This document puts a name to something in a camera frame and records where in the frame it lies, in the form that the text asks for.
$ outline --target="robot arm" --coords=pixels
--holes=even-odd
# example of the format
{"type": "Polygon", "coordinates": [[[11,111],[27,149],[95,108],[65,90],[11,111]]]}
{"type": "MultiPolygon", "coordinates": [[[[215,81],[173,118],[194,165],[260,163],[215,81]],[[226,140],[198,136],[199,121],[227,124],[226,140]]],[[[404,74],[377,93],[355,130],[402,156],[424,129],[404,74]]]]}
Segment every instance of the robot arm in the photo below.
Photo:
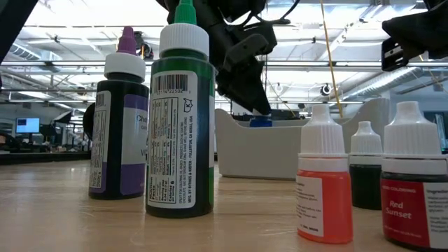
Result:
{"type": "Polygon", "coordinates": [[[395,17],[384,21],[383,30],[391,36],[382,44],[384,71],[406,66],[424,52],[430,59],[448,56],[448,0],[423,0],[428,12],[395,17]]]}
{"type": "MultiPolygon", "coordinates": [[[[157,0],[169,11],[168,23],[174,21],[179,0],[157,0]]],[[[272,22],[255,25],[228,25],[243,14],[259,14],[266,0],[193,0],[197,24],[210,38],[210,63],[218,70],[218,93],[252,111],[269,114],[271,108],[266,98],[261,73],[264,62],[257,55],[272,52],[277,45],[272,22]]]]}

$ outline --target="food coloring bottle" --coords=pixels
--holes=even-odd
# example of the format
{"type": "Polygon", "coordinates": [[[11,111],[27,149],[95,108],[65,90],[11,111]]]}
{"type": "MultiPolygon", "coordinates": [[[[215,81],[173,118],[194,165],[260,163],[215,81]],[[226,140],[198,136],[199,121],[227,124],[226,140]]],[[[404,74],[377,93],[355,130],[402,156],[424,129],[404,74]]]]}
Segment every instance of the food coloring bottle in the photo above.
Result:
{"type": "Polygon", "coordinates": [[[302,127],[296,177],[297,232],[315,242],[346,244],[353,239],[350,174],[342,127],[327,105],[314,105],[302,127]]]}
{"type": "Polygon", "coordinates": [[[381,210],[381,177],[383,148],[381,137],[370,122],[359,122],[358,131],[351,136],[349,155],[351,199],[354,207],[381,210]]]}
{"type": "Polygon", "coordinates": [[[448,251],[447,161],[437,125],[416,101],[397,104],[384,128],[381,202],[384,236],[415,251],[448,251]]]}
{"type": "Polygon", "coordinates": [[[191,0],[160,34],[151,70],[146,211],[164,218],[209,213],[214,203],[215,69],[191,0]]]}
{"type": "Polygon", "coordinates": [[[249,127],[272,127],[271,115],[262,115],[254,109],[253,118],[249,122],[249,127]]]}
{"type": "Polygon", "coordinates": [[[134,31],[125,27],[118,51],[107,55],[95,102],[89,196],[117,200],[142,196],[148,152],[145,62],[134,31]]]}

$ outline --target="small dropper bottle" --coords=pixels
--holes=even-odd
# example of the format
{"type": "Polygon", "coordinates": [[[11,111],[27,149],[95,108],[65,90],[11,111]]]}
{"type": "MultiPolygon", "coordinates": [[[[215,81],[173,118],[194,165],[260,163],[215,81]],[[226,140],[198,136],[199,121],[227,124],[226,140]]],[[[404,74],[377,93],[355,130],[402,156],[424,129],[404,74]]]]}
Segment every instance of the small dropper bottle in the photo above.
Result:
{"type": "Polygon", "coordinates": [[[381,210],[381,137],[373,131],[370,122],[358,125],[358,131],[351,136],[349,155],[351,198],[355,207],[381,210]]]}
{"type": "Polygon", "coordinates": [[[252,112],[253,118],[249,122],[249,127],[272,127],[271,114],[263,115],[256,109],[252,112]]]}
{"type": "Polygon", "coordinates": [[[327,105],[314,105],[302,127],[297,173],[297,232],[315,242],[345,244],[353,239],[351,190],[342,126],[327,105]]]}
{"type": "Polygon", "coordinates": [[[384,128],[381,173],[383,232],[394,244],[415,251],[448,251],[447,161],[437,125],[416,101],[397,104],[384,128]]]}

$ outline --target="orange liquid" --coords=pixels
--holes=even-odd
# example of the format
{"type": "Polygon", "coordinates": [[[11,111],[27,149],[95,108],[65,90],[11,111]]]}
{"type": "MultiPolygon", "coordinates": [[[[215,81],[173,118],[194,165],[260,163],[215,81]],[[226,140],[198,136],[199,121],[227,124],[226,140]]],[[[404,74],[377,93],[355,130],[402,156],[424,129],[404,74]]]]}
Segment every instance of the orange liquid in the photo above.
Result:
{"type": "Polygon", "coordinates": [[[323,237],[297,229],[297,233],[315,242],[346,244],[353,240],[351,182],[348,172],[302,171],[298,176],[322,179],[323,237]]]}

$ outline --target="blue object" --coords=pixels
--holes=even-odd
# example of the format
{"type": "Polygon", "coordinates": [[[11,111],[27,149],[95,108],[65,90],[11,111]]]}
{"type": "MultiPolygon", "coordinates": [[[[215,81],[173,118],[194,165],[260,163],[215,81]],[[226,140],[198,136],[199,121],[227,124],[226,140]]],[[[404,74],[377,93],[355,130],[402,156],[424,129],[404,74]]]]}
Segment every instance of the blue object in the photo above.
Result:
{"type": "Polygon", "coordinates": [[[272,120],[266,115],[256,115],[251,119],[249,127],[272,127],[272,120]]]}
{"type": "Polygon", "coordinates": [[[39,118],[17,118],[15,133],[39,133],[39,118]]]}

